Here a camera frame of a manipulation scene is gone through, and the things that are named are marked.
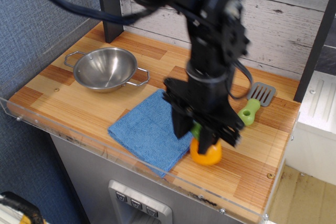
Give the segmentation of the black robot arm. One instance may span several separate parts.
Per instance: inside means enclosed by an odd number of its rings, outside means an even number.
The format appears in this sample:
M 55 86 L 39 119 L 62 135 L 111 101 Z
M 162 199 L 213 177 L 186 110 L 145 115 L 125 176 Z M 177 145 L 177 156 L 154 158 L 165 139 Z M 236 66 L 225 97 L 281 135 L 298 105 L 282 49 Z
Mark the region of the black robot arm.
M 176 137 L 198 123 L 198 153 L 205 154 L 219 139 L 235 146 L 244 127 L 230 106 L 236 69 L 245 70 L 239 57 L 247 54 L 249 40 L 241 23 L 241 0 L 134 0 L 155 10 L 170 6 L 183 14 L 191 41 L 187 81 L 166 78 L 164 98 L 172 106 Z

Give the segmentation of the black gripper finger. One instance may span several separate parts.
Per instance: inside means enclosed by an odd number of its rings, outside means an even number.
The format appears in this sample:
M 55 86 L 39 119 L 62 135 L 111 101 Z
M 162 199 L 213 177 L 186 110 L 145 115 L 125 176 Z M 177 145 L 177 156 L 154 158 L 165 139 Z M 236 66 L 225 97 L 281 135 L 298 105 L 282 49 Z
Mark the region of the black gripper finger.
M 175 136 L 180 139 L 188 133 L 194 125 L 191 107 L 172 107 L 172 122 Z
M 198 153 L 206 154 L 208 149 L 215 145 L 219 140 L 219 135 L 209 127 L 202 127 L 199 132 L 199 145 L 198 145 Z

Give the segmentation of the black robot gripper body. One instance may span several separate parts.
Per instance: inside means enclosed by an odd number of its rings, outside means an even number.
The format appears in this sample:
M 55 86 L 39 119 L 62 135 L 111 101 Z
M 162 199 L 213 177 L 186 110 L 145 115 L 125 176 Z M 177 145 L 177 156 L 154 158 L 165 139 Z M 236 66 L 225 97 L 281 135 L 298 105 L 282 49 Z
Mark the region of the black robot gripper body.
M 164 80 L 166 91 L 163 98 L 172 107 L 191 107 L 194 122 L 201 127 L 213 129 L 219 138 L 236 146 L 244 123 L 229 104 L 232 80 L 232 73 L 217 78 L 193 76 L 189 73 L 187 81 L 169 77 Z

